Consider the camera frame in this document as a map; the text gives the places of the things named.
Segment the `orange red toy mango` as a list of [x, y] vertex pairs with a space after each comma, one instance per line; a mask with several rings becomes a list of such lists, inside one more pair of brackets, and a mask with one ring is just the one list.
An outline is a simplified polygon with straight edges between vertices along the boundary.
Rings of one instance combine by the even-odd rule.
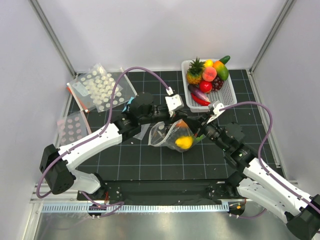
[[183, 120], [178, 120], [174, 123], [174, 130], [187, 130], [189, 127]]

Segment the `yellow toy pear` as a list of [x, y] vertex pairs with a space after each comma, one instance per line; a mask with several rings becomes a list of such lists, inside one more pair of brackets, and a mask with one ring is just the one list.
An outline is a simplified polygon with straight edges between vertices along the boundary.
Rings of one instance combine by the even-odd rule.
[[192, 147], [194, 139], [192, 136], [181, 136], [175, 140], [175, 144], [177, 147], [182, 150], [188, 150]]

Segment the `white-dotted zip bag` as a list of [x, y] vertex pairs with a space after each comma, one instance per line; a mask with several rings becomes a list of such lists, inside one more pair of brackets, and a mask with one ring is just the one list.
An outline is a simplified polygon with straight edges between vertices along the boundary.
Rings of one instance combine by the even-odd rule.
[[197, 143], [199, 143], [195, 141], [196, 137], [194, 136], [194, 134], [191, 132], [189, 128], [185, 130], [182, 130], [182, 129], [177, 130], [173, 128], [174, 124], [175, 123], [170, 125], [165, 125], [164, 122], [156, 123], [149, 132], [148, 145], [152, 147], [167, 147], [171, 150], [176, 150], [182, 153], [187, 150], [183, 150], [175, 144], [175, 141], [177, 138], [181, 136], [192, 136], [193, 137], [192, 147]]

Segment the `orange green toy mango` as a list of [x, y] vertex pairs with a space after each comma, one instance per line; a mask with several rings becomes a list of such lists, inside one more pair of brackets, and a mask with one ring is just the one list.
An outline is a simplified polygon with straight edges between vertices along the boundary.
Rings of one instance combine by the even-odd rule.
[[222, 80], [226, 81], [229, 77], [229, 71], [227, 67], [221, 61], [215, 61], [212, 67], [216, 70], [217, 76]]

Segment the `green toy watermelon ball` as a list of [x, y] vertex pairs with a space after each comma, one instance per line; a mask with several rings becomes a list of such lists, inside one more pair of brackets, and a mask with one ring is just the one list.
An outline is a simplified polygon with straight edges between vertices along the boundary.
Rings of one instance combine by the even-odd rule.
[[200, 142], [204, 137], [205, 137], [205, 135], [202, 134], [201, 136], [197, 136], [197, 137], [194, 139], [194, 141], [198, 143], [198, 142]]

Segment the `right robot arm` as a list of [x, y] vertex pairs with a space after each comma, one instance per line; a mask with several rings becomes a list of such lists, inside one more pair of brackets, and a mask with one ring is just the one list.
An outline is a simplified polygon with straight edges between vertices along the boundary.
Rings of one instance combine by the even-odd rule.
[[208, 115], [187, 117], [191, 132], [204, 135], [224, 151], [235, 172], [226, 180], [230, 198], [250, 199], [281, 219], [300, 240], [311, 240], [320, 230], [320, 196], [312, 196], [287, 181], [262, 159], [254, 148], [244, 143], [241, 126], [231, 122], [224, 127]]

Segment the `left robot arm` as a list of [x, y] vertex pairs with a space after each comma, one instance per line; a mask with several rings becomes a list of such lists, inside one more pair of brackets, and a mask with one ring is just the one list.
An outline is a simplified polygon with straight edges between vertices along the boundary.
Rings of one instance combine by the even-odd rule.
[[155, 105], [150, 93], [139, 93], [123, 112], [97, 131], [59, 149], [48, 145], [41, 160], [41, 179], [47, 182], [54, 195], [76, 190], [101, 200], [106, 195], [102, 178], [96, 173], [79, 171], [77, 167], [99, 152], [137, 135], [145, 124], [171, 124], [187, 117], [183, 107], [178, 94], [165, 97], [162, 105]]

